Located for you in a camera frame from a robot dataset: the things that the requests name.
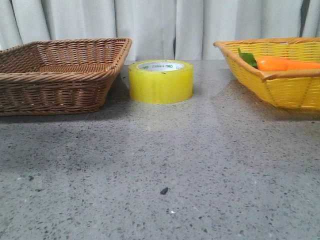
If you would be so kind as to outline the yellow tape roll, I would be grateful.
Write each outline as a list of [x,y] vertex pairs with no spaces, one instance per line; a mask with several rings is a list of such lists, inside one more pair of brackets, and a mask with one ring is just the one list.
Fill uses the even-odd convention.
[[128,67],[129,95],[148,104],[172,104],[193,95],[194,66],[177,60],[147,60]]

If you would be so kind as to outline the small black debris piece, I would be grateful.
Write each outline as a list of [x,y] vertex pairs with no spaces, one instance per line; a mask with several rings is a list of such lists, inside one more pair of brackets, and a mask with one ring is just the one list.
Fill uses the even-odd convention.
[[160,194],[161,195],[165,195],[167,192],[168,192],[169,188],[168,187],[165,187],[163,188],[161,191],[160,191]]

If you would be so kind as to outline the white curtain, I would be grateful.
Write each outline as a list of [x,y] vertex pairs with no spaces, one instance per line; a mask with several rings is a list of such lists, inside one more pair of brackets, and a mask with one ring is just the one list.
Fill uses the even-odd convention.
[[0,47],[123,37],[128,60],[218,60],[213,44],[317,37],[317,0],[3,0]]

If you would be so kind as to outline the brown wicker basket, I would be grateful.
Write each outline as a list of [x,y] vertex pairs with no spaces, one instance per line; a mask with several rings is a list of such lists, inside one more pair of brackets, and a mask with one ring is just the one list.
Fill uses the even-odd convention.
[[34,41],[0,53],[2,116],[92,113],[129,54],[125,37]]

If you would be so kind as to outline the orange toy carrot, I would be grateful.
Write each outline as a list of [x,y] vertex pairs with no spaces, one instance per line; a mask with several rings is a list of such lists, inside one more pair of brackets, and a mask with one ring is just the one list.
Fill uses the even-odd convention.
[[240,48],[238,48],[238,54],[247,64],[264,72],[313,70],[320,68],[319,62],[290,60],[276,56],[261,56],[255,58],[252,53],[242,52]]

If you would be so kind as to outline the yellow woven basket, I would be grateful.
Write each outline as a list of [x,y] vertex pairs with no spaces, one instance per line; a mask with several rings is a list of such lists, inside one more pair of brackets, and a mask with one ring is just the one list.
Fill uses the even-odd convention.
[[320,109],[319,69],[260,71],[241,59],[239,51],[255,58],[275,56],[294,61],[319,62],[319,37],[261,38],[216,41],[236,79],[263,101],[287,109]]

